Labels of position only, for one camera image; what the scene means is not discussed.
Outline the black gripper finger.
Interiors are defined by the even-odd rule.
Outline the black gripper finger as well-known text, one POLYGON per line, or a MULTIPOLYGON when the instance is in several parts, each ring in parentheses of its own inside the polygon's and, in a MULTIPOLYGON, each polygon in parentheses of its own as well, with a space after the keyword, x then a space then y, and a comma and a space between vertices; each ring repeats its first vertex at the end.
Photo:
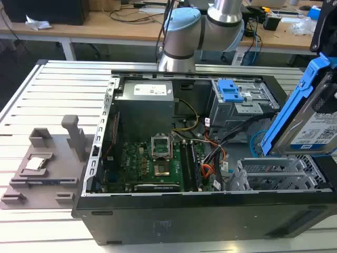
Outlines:
POLYGON ((316 88, 318 96, 312 108, 316 113, 336 112, 336 74, 329 74, 316 88))
POLYGON ((336 52, 336 1, 323 1, 310 45, 311 52, 336 52))

